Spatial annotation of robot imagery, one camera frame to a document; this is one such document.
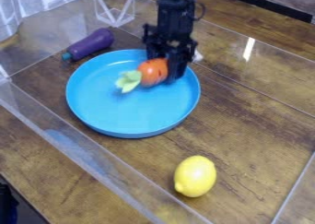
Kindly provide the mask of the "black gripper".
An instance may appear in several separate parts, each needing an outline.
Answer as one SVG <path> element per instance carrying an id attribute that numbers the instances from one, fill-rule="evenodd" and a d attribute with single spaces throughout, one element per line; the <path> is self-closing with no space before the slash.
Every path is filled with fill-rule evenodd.
<path id="1" fill-rule="evenodd" d="M 158 25 L 143 26 L 150 59 L 167 56 L 167 83 L 182 78 L 198 43 L 191 38 L 196 0 L 156 0 Z"/>

